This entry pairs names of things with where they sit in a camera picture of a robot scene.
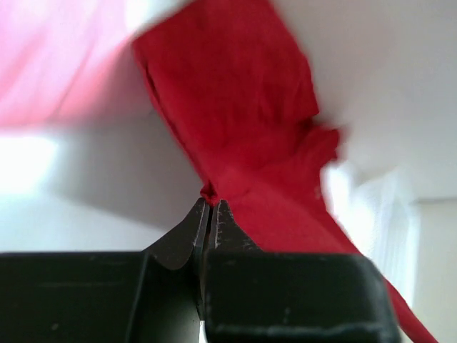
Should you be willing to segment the red t shirt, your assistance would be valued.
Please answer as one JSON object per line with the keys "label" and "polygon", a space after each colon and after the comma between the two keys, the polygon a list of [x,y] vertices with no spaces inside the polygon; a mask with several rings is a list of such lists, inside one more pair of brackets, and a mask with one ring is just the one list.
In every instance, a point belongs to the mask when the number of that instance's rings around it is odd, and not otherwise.
{"label": "red t shirt", "polygon": [[[204,183],[212,215],[227,202],[265,252],[363,256],[321,191],[339,134],[315,120],[308,61],[268,1],[192,1],[132,47],[154,107]],[[383,280],[401,335],[432,342]]]}

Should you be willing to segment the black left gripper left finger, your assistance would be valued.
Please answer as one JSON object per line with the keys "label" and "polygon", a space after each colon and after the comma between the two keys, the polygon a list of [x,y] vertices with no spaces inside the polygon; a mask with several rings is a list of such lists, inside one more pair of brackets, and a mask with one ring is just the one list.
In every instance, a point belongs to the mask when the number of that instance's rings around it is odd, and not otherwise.
{"label": "black left gripper left finger", "polygon": [[137,252],[1,255],[3,342],[197,342],[209,206]]}

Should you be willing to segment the white plastic laundry basket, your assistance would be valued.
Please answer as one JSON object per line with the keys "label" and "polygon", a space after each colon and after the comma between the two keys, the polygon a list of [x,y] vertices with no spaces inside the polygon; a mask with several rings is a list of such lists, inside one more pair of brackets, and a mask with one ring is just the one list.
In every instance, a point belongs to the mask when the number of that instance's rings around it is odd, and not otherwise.
{"label": "white plastic laundry basket", "polygon": [[326,206],[349,239],[413,304],[420,215],[398,169],[363,178],[347,163],[321,171]]}

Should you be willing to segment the pink t shirt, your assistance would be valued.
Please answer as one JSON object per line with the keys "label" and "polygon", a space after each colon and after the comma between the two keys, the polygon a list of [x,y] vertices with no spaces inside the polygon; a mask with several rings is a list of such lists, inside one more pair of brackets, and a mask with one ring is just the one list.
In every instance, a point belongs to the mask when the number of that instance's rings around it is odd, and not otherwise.
{"label": "pink t shirt", "polygon": [[139,1],[3,1],[1,125],[147,114],[132,53]]}

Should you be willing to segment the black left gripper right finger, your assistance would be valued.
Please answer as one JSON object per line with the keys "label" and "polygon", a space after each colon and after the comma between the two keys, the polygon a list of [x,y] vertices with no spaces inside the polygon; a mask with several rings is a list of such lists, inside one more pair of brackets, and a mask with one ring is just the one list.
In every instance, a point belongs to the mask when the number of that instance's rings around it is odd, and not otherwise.
{"label": "black left gripper right finger", "polygon": [[204,258],[209,342],[399,342],[383,277],[358,254],[265,252],[214,208]]}

